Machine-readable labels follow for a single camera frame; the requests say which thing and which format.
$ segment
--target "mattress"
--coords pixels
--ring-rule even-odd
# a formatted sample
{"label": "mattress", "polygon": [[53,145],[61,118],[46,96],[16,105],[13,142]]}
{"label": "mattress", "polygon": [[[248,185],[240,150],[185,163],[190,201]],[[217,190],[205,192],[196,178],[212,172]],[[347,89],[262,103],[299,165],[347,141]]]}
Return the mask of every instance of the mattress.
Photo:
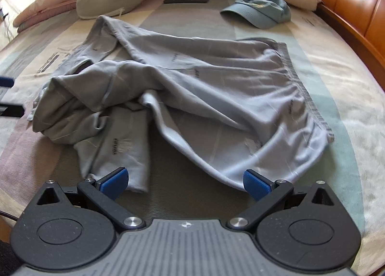
{"label": "mattress", "polygon": [[[162,2],[146,0],[117,18],[180,37],[265,37],[287,44],[299,78],[335,135],[321,160],[297,184],[327,181],[363,236],[353,269],[368,275],[381,267],[385,262],[385,94],[353,50],[314,13],[295,7],[291,22],[260,30],[236,15],[219,13],[234,0],[199,5]],[[0,91],[1,100],[31,109],[41,86],[85,40],[94,22],[80,20],[73,10],[22,32],[0,52],[0,74],[16,78],[13,88]],[[106,59],[129,59],[124,53],[118,46]],[[117,200],[133,213],[146,220],[227,220],[253,203],[247,193],[211,178],[177,152],[154,124],[149,135],[149,193],[125,191]],[[1,210],[20,215],[47,179],[63,186],[80,180],[75,150],[32,132],[26,116],[1,118],[0,136]]]}

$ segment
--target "orange wooden bed frame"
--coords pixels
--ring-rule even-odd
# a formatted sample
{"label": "orange wooden bed frame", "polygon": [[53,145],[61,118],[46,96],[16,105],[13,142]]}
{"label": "orange wooden bed frame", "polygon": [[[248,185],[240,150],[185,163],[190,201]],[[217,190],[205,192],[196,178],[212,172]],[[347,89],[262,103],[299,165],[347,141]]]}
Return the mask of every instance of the orange wooden bed frame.
{"label": "orange wooden bed frame", "polygon": [[357,53],[385,90],[385,0],[322,0],[315,12]]}

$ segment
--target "black circular mount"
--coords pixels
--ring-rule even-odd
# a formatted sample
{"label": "black circular mount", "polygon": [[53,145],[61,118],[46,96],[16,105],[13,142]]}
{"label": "black circular mount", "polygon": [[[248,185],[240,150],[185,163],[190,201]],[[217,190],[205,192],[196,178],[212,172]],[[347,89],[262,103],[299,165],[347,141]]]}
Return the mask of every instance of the black circular mount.
{"label": "black circular mount", "polygon": [[36,269],[65,270],[96,260],[115,238],[114,226],[105,216],[52,204],[26,212],[11,233],[11,245],[21,261]]}
{"label": "black circular mount", "polygon": [[329,205],[295,207],[264,218],[256,239],[268,257],[285,267],[326,273],[349,266],[359,249],[359,231],[345,217]]}

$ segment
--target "blue gripper pad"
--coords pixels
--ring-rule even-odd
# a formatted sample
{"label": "blue gripper pad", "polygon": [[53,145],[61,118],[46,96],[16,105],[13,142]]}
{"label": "blue gripper pad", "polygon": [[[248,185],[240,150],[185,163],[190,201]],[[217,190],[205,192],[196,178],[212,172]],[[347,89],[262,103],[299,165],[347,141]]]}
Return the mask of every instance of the blue gripper pad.
{"label": "blue gripper pad", "polygon": [[128,171],[124,168],[114,176],[100,184],[100,192],[115,200],[128,185]]}
{"label": "blue gripper pad", "polygon": [[273,191],[275,184],[253,170],[243,173],[243,187],[256,201]]}
{"label": "blue gripper pad", "polygon": [[0,87],[12,88],[15,81],[9,77],[0,76]]}

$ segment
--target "metal screw cap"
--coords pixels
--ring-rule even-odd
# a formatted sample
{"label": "metal screw cap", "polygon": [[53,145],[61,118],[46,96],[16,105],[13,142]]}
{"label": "metal screw cap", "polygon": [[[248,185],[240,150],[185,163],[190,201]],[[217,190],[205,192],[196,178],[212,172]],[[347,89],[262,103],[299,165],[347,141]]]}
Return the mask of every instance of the metal screw cap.
{"label": "metal screw cap", "polygon": [[245,227],[249,222],[246,218],[243,218],[243,217],[235,217],[235,218],[232,218],[230,221],[229,221],[230,225],[233,226],[233,227],[239,227],[239,228],[242,228],[242,227]]}
{"label": "metal screw cap", "polygon": [[138,227],[142,225],[142,222],[143,221],[139,217],[130,216],[123,221],[123,224],[125,224],[128,227]]}

